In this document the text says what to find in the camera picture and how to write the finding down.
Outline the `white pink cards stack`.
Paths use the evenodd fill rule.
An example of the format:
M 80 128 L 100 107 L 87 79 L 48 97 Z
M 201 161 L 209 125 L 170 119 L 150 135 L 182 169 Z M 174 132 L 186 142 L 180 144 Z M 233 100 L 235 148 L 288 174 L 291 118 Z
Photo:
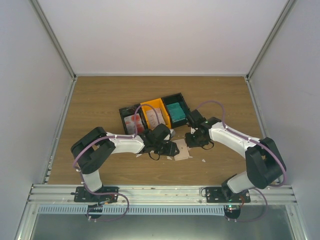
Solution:
M 150 128 L 155 128 L 158 124 L 166 124 L 160 108 L 155 108 L 155 111 L 153 109 L 147 110 L 146 116 Z

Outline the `black bin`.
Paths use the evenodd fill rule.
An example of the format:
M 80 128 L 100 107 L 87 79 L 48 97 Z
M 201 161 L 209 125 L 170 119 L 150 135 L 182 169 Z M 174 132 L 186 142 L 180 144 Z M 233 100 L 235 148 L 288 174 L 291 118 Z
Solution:
M 132 106 L 127 106 L 119 109 L 119 115 L 122 121 L 123 129 L 126 135 L 133 135 L 136 131 L 135 125 L 137 127 L 137 133 L 140 134 L 148 128 L 146 119 L 144 117 L 142 108 L 140 108 L 137 113 L 136 109 L 140 104 L 135 104 Z
M 187 124 L 187 115 L 190 112 L 182 93 L 176 93 L 161 98 L 168 112 L 171 128 L 175 129 Z

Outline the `orange bin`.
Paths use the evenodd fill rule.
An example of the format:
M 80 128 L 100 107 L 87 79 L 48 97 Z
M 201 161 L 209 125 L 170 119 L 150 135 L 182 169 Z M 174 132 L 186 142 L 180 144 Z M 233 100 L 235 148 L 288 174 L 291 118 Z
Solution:
M 161 98 L 141 102 L 140 105 L 149 129 L 153 130 L 158 124 L 171 128 L 169 113 Z

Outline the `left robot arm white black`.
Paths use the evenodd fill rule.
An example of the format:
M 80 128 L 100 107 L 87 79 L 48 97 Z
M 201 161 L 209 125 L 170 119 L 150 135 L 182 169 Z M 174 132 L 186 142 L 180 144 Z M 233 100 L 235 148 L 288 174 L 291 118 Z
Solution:
M 113 134 L 103 127 L 96 127 L 72 145 L 72 167 L 81 174 L 86 197 L 98 202 L 103 197 L 103 183 L 99 169 L 112 154 L 156 154 L 174 157 L 180 153 L 171 141 L 174 131 L 164 124 L 133 135 Z

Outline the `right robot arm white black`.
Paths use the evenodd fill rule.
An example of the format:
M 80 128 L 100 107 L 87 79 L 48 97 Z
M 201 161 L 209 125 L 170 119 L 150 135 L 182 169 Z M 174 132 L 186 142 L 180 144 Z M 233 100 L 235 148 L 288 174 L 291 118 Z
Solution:
M 191 132 L 185 134 L 189 148 L 205 149 L 208 145 L 220 143 L 245 160 L 246 170 L 221 184 L 221 196 L 226 202 L 234 202 L 243 191 L 274 186 L 273 182 L 279 177 L 286 179 L 287 168 L 273 139 L 245 135 L 221 119 L 204 118 L 198 110 L 191 111 L 186 118 L 191 127 Z

